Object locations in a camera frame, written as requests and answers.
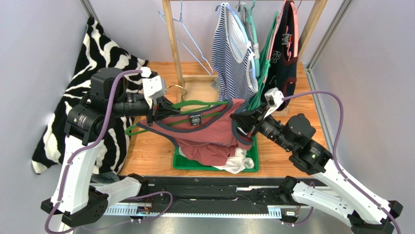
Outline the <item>green plastic hanger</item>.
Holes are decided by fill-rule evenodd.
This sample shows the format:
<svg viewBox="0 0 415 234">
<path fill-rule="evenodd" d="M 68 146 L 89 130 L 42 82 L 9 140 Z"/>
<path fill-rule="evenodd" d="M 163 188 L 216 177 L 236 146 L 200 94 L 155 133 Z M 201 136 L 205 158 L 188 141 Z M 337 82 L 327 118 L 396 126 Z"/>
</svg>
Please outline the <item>green plastic hanger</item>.
<svg viewBox="0 0 415 234">
<path fill-rule="evenodd" d="M 131 97 L 129 99 L 129 101 L 127 102 L 127 106 L 125 108 L 126 112 L 125 114 L 132 114 L 134 117 L 140 117 L 140 116 L 144 116 L 147 118 L 147 114 L 149 113 L 149 109 L 150 107 L 148 106 L 144 95 L 140 95 L 140 94 L 130 94 Z M 200 105 L 200 109 L 204 109 L 207 107 L 211 107 L 213 105 L 223 105 L 223 104 L 227 104 L 226 101 L 216 101 L 216 102 L 204 102 L 204 101 L 200 101 L 200 100 L 183 100 L 181 102 L 178 102 L 176 104 L 173 104 L 173 107 L 177 108 L 177 109 L 181 109 L 185 106 L 191 106 L 191 105 Z M 155 121 L 159 120 L 159 109 L 158 109 L 158 113 L 157 113 L 157 118 L 155 119 Z"/>
</svg>

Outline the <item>red tank top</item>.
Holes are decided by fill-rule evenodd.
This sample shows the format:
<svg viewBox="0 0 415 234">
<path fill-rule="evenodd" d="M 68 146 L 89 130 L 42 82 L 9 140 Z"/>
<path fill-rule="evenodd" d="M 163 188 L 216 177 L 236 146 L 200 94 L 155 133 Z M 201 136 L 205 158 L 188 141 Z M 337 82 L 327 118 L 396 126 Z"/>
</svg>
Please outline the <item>red tank top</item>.
<svg viewBox="0 0 415 234">
<path fill-rule="evenodd" d="M 190 160 L 206 166 L 224 166 L 236 149 L 250 150 L 252 140 L 237 131 L 230 117 L 248 106 L 244 99 L 229 99 L 201 111 L 180 114 L 147 125 L 145 119 L 136 126 L 168 139 Z"/>
</svg>

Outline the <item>light blue wire hanger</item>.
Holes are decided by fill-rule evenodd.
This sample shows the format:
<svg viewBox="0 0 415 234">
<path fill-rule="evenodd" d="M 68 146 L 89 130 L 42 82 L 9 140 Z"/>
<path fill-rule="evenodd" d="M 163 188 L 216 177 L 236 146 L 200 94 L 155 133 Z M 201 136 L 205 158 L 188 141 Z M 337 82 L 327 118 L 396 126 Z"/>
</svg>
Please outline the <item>light blue wire hanger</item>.
<svg viewBox="0 0 415 234">
<path fill-rule="evenodd" d="M 168 27 L 168 32 L 171 33 L 171 48 L 173 54 L 173 60 L 178 62 L 180 65 L 179 52 L 176 52 L 174 48 L 177 46 L 176 43 L 182 44 L 183 48 L 198 62 L 201 67 L 210 75 L 214 75 L 213 68 L 207 58 L 204 56 L 203 51 L 200 49 L 196 41 L 194 40 L 191 33 L 188 31 L 184 19 L 183 19 L 183 0 L 180 0 L 180 12 L 179 18 L 175 19 L 171 9 L 171 1 L 163 0 L 163 11 L 159 10 L 158 14 L 165 25 Z M 182 41 L 175 32 L 175 22 L 178 22 L 186 33 L 188 40 Z"/>
</svg>

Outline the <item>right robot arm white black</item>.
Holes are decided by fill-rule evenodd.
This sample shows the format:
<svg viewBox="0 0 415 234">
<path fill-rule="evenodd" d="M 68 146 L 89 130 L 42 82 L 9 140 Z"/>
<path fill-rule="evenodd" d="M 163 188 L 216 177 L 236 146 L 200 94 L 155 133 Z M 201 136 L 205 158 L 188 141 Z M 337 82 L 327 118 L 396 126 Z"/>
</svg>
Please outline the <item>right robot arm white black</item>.
<svg viewBox="0 0 415 234">
<path fill-rule="evenodd" d="M 297 169 L 335 192 L 331 195 L 287 176 L 279 186 L 281 194 L 342 221 L 355 234 L 398 231 L 396 219 L 402 212 L 402 205 L 394 200 L 385 200 L 354 182 L 332 153 L 313 139 L 316 130 L 305 115 L 295 115 L 282 124 L 267 111 L 268 107 L 261 105 L 250 112 L 232 114 L 231 118 L 242 135 L 251 138 L 262 134 L 289 152 L 289 160 Z"/>
</svg>

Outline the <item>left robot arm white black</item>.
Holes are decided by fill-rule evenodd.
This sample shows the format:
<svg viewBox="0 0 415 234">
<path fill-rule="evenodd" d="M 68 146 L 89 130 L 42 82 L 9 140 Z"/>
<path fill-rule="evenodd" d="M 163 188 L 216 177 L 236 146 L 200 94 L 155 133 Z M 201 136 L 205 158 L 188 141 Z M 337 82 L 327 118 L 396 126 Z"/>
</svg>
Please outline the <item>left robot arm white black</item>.
<svg viewBox="0 0 415 234">
<path fill-rule="evenodd" d="M 146 67 L 134 71 L 144 76 L 143 93 L 127 92 L 126 75 L 131 73 L 118 68 L 98 70 L 91 77 L 91 90 L 67 115 L 59 183 L 41 209 L 50 216 L 61 215 L 70 230 L 97 222 L 118 202 L 150 196 L 148 181 L 136 174 L 104 186 L 90 184 L 104 138 L 117 118 L 145 116 L 146 125 L 151 127 L 156 121 L 180 114 L 165 97 L 165 81 Z"/>
</svg>

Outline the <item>navy maroon tank top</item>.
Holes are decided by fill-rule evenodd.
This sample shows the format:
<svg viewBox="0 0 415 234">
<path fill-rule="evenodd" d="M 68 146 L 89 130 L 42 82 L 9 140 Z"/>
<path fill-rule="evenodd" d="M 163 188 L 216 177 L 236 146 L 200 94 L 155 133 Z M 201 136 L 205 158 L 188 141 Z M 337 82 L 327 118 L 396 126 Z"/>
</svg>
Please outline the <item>navy maroon tank top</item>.
<svg viewBox="0 0 415 234">
<path fill-rule="evenodd" d="M 281 27 L 283 8 L 279 13 L 279 23 L 268 50 L 270 68 L 262 92 L 261 102 L 265 102 L 264 94 L 271 88 L 278 88 L 285 97 L 293 95 L 296 89 L 298 57 L 292 58 L 290 61 L 285 59 L 282 46 L 283 30 Z"/>
</svg>

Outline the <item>light blue plastic hanger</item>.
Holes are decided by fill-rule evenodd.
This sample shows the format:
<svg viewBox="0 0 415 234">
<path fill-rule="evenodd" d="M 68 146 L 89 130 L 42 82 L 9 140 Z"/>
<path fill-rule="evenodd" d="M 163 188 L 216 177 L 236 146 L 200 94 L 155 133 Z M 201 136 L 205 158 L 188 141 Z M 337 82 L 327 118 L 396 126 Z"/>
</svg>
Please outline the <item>light blue plastic hanger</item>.
<svg viewBox="0 0 415 234">
<path fill-rule="evenodd" d="M 237 7 L 238 7 L 239 3 L 241 3 L 241 2 L 238 2 L 238 4 L 237 4 L 237 6 L 236 6 L 235 9 L 233 9 L 231 6 L 227 6 L 227 9 L 228 9 L 228 11 L 230 11 L 230 13 L 232 14 L 232 16 L 236 19 L 236 21 L 237 21 L 240 29 L 243 32 L 243 36 L 244 36 L 246 42 L 247 43 L 250 43 L 251 48 L 252 48 L 251 41 L 248 39 L 248 36 L 247 36 L 247 34 L 245 32 L 245 29 L 244 29 L 244 26 L 243 26 L 243 24 L 241 22 L 240 13 L 237 10 Z M 253 75 L 254 78 L 257 78 L 256 77 L 256 72 L 255 72 L 255 62 L 254 62 L 254 58 L 251 60 L 251 73 L 252 73 L 252 75 Z"/>
</svg>

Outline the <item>green tank top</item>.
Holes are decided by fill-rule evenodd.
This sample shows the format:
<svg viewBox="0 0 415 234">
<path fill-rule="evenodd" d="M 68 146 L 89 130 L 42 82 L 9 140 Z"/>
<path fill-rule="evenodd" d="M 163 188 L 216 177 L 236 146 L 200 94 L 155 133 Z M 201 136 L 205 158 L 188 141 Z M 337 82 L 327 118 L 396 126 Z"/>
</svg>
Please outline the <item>green tank top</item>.
<svg viewBox="0 0 415 234">
<path fill-rule="evenodd" d="M 268 50 L 270 48 L 271 41 L 274 39 L 274 33 L 279 23 L 279 14 L 279 11 L 276 11 L 270 31 L 268 32 L 265 46 L 260 52 L 260 75 L 257 78 L 258 91 L 254 96 L 250 98 L 248 102 L 248 107 L 246 109 L 247 111 L 254 110 L 261 105 L 261 97 L 263 96 L 262 92 L 264 90 L 265 81 L 267 78 L 268 70 L 270 68 L 270 58 L 268 55 Z"/>
</svg>

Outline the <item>blue white striped tank top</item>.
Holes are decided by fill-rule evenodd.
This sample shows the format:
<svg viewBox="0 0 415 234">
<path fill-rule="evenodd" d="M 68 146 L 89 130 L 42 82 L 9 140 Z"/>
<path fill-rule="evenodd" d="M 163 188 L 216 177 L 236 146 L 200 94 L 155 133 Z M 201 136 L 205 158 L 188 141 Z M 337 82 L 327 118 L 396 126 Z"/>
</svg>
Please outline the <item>blue white striped tank top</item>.
<svg viewBox="0 0 415 234">
<path fill-rule="evenodd" d="M 257 79 L 251 73 L 254 53 L 227 6 L 229 3 L 222 2 L 216 8 L 218 23 L 212 44 L 212 67 L 220 87 L 218 100 L 249 100 L 258 91 Z"/>
</svg>

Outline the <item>pink plastic hanger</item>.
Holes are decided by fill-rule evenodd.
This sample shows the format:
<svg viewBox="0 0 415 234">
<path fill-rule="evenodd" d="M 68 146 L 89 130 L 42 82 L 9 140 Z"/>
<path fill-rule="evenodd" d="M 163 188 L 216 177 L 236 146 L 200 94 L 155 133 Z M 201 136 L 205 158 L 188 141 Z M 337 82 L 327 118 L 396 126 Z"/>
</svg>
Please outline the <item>pink plastic hanger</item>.
<svg viewBox="0 0 415 234">
<path fill-rule="evenodd" d="M 286 0 L 284 2 L 281 20 L 281 27 L 283 30 L 283 53 L 286 61 L 290 61 L 291 59 L 298 57 L 299 48 L 298 16 L 294 1 Z"/>
</svg>

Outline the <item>teal plastic hanger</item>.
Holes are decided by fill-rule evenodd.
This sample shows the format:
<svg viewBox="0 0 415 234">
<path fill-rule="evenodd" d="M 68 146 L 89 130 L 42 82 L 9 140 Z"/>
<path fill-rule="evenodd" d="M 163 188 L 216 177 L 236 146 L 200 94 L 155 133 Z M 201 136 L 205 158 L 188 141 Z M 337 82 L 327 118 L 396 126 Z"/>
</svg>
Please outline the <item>teal plastic hanger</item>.
<svg viewBox="0 0 415 234">
<path fill-rule="evenodd" d="M 252 49 L 254 52 L 255 72 L 256 77 L 258 78 L 260 75 L 260 53 L 256 27 L 252 16 L 252 10 L 255 7 L 255 3 L 256 1 L 254 0 L 250 7 L 245 2 L 239 3 L 238 12 L 240 13 L 241 21 L 244 25 L 248 39 L 251 41 L 252 44 Z"/>
</svg>

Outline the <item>green plastic tray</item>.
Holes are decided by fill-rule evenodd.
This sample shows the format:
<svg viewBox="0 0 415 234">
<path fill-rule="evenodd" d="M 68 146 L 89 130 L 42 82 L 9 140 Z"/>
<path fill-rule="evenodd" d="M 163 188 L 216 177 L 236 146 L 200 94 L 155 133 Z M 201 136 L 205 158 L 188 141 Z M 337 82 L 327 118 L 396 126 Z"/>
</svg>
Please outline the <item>green plastic tray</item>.
<svg viewBox="0 0 415 234">
<path fill-rule="evenodd" d="M 246 151 L 244 157 L 244 167 L 239 167 L 235 164 L 234 167 L 219 166 L 212 167 L 202 165 L 195 160 L 189 160 L 185 156 L 180 154 L 180 149 L 176 148 L 173 153 L 172 166 L 177 170 L 202 170 L 202 171 L 227 171 L 232 174 L 238 174 L 241 172 L 257 172 L 259 170 L 259 152 L 257 137 L 254 137 L 252 147 L 249 151 Z"/>
</svg>

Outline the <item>zebra print blanket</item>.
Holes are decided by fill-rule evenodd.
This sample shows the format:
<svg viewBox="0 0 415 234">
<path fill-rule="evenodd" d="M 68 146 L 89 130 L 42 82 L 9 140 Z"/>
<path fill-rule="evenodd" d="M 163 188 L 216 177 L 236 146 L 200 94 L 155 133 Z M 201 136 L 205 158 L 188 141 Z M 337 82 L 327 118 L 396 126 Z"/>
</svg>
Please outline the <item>zebra print blanket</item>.
<svg viewBox="0 0 415 234">
<path fill-rule="evenodd" d="M 69 111 L 79 104 L 81 98 L 91 89 L 91 76 L 99 69 L 115 67 L 123 71 L 139 70 L 148 65 L 148 60 L 140 59 L 104 34 L 103 27 L 90 17 L 86 23 L 86 33 L 75 65 L 74 75 L 60 99 L 54 113 L 48 120 L 32 156 L 32 168 L 36 174 L 42 174 L 64 160 L 64 127 Z M 118 174 L 124 166 L 130 136 L 125 134 L 127 127 L 135 122 L 134 117 L 116 119 L 116 125 L 109 129 L 104 145 L 99 151 L 94 174 Z"/>
</svg>

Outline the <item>wooden clothes rack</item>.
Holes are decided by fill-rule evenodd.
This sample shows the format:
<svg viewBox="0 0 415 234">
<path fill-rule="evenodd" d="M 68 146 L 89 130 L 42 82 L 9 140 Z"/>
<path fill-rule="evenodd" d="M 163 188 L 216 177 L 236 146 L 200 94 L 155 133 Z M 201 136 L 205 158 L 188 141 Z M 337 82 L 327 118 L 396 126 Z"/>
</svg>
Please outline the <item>wooden clothes rack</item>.
<svg viewBox="0 0 415 234">
<path fill-rule="evenodd" d="M 328 1 L 326 0 L 314 1 L 313 7 L 302 30 L 302 34 L 299 37 L 298 60 L 303 58 L 305 49 L 313 35 L 313 32 L 327 3 Z M 179 49 L 177 45 L 177 37 L 173 22 L 171 3 L 169 0 L 163 0 L 162 4 L 164 11 L 162 18 L 164 18 L 166 21 L 173 57 L 173 64 L 176 71 L 177 82 L 180 88 L 176 100 L 178 102 L 193 99 L 202 101 L 215 101 L 218 98 L 219 93 L 213 87 L 211 87 L 210 84 L 215 80 L 217 75 L 211 76 L 201 75 L 200 73 L 197 73 L 197 69 L 195 68 L 194 63 L 191 64 L 192 66 L 190 68 L 193 73 L 190 75 L 183 75 L 179 57 Z"/>
</svg>

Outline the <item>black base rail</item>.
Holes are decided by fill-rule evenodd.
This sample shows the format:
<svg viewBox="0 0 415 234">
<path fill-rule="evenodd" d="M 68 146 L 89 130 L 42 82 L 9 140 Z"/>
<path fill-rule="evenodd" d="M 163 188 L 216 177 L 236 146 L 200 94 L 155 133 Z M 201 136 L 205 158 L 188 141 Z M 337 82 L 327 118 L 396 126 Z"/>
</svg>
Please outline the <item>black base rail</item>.
<svg viewBox="0 0 415 234">
<path fill-rule="evenodd" d="M 348 222 L 354 209 L 320 182 L 285 178 L 149 177 L 144 192 L 106 210 L 132 218 L 214 217 L 295 222 L 309 208 Z"/>
</svg>

